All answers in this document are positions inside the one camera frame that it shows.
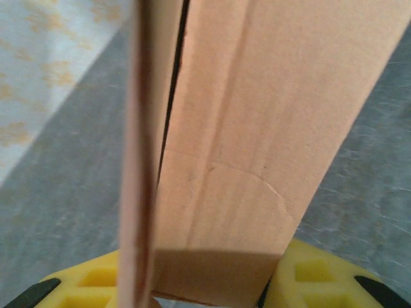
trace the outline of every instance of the cardboard flap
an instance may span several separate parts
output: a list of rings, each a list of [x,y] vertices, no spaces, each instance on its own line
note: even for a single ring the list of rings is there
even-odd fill
[[[157,172],[182,1],[134,1],[121,188],[119,307],[147,307]]]
[[[256,303],[410,14],[410,1],[190,2],[157,292]]]

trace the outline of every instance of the cardboard box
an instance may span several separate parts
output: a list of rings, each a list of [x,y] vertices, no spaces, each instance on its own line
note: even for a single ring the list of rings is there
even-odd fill
[[[190,1],[155,294],[255,305],[410,16],[410,1]]]

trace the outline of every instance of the brown cardboard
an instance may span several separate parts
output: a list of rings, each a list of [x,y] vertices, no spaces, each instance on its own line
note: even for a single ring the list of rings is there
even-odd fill
[[[133,5],[118,299],[119,307],[144,308],[152,288],[155,184],[182,1]]]
[[[190,2],[157,294],[256,303],[410,16],[409,0]]]

